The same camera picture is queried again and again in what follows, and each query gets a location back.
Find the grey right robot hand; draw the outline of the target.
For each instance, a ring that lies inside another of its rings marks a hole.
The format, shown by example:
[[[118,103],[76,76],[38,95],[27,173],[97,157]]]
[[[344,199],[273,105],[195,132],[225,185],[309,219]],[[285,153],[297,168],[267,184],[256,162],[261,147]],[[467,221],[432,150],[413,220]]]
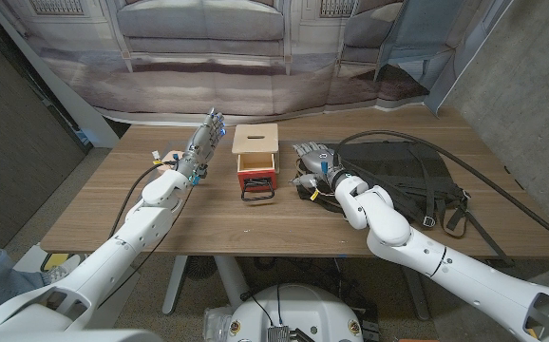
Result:
[[[291,180],[293,185],[316,188],[320,181],[325,182],[331,190],[336,187],[334,179],[341,171],[341,166],[334,166],[334,150],[325,144],[317,142],[303,142],[293,145],[299,161],[304,164],[306,171]]]

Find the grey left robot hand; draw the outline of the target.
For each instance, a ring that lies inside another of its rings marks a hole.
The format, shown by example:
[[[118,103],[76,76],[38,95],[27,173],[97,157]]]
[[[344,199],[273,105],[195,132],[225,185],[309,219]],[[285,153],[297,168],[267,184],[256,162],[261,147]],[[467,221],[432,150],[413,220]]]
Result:
[[[193,179],[207,176],[208,162],[212,159],[221,138],[226,134],[224,118],[212,107],[203,123],[188,140],[182,157],[177,162],[177,170]]]

